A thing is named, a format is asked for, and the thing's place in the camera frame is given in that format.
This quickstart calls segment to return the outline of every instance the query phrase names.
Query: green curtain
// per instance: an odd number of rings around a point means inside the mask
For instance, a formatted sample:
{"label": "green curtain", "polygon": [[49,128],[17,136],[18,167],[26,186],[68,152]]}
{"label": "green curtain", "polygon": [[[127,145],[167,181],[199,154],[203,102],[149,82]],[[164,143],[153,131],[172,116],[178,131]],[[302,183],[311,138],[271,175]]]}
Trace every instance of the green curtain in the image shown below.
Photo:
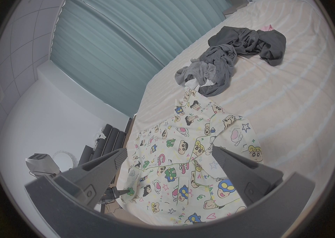
{"label": "green curtain", "polygon": [[133,117],[150,79],[222,22],[230,6],[226,0],[66,0],[51,60]]}

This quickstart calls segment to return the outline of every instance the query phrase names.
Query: pink cloth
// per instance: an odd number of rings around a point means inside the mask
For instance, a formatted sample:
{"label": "pink cloth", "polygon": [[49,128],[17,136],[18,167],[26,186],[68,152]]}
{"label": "pink cloth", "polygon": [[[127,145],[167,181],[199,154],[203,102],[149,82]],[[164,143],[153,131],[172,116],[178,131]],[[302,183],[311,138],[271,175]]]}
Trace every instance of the pink cloth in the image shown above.
{"label": "pink cloth", "polygon": [[273,30],[273,27],[272,27],[272,25],[270,24],[270,25],[268,25],[268,26],[263,26],[262,28],[261,28],[261,30],[262,31],[272,31]]}

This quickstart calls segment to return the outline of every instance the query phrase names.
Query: mattress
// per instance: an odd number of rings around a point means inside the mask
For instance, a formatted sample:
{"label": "mattress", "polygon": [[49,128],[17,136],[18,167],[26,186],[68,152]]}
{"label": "mattress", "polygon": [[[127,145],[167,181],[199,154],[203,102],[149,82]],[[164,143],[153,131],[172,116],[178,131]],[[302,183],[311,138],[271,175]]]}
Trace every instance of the mattress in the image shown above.
{"label": "mattress", "polygon": [[[190,65],[207,48],[207,40],[223,26],[258,30],[271,24],[286,36],[282,64],[272,67],[259,55],[238,56],[230,87],[210,99],[225,110],[247,117],[265,165],[299,172],[316,183],[311,204],[328,182],[335,162],[335,41],[327,23],[307,2],[260,0],[238,10],[186,48],[148,83],[127,143],[135,152],[139,131],[173,116],[175,99],[184,88],[175,72]],[[214,142],[220,146],[220,136]],[[123,189],[130,163],[121,167],[117,187]],[[140,211],[130,211],[140,218]]]}

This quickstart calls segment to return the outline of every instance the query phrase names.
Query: star print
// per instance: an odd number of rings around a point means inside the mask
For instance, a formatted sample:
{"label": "star print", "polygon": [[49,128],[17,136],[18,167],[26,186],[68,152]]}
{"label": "star print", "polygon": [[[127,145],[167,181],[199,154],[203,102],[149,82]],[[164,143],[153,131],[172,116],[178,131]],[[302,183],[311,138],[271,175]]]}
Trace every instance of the star print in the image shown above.
{"label": "star print", "polygon": [[216,165],[218,165],[218,163],[215,163],[215,162],[213,161],[213,163],[210,164],[210,169],[213,169],[213,168],[216,169]]}
{"label": "star print", "polygon": [[169,209],[168,214],[172,214],[173,212],[176,212],[176,210],[174,210],[173,208]]}
{"label": "star print", "polygon": [[245,132],[247,132],[248,129],[251,129],[251,128],[249,127],[249,123],[242,124],[242,130],[244,130]]}

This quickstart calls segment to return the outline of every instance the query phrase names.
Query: pink heart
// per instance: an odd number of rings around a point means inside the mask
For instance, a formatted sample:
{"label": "pink heart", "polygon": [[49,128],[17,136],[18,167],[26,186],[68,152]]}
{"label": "pink heart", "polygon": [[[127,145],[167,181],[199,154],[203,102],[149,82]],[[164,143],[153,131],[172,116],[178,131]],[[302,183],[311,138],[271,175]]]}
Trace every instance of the pink heart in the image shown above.
{"label": "pink heart", "polygon": [[207,219],[216,219],[215,213],[210,214]]}

